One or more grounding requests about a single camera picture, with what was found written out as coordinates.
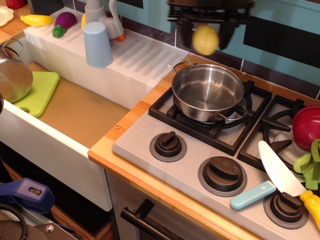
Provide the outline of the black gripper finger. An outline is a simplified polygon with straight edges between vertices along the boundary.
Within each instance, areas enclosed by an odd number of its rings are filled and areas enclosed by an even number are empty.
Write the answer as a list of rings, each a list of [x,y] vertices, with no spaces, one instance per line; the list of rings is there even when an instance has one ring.
[[[228,47],[228,44],[237,27],[235,22],[223,22],[219,28],[219,49],[222,51]]]
[[[192,45],[193,23],[188,20],[182,20],[179,22],[179,27],[183,45],[186,48],[190,48]]]

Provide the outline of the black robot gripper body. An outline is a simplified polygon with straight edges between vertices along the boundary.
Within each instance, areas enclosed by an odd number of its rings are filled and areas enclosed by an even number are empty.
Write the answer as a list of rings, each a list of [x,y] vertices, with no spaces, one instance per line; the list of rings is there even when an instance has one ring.
[[[250,19],[252,0],[168,0],[168,21],[182,23],[237,23]]]

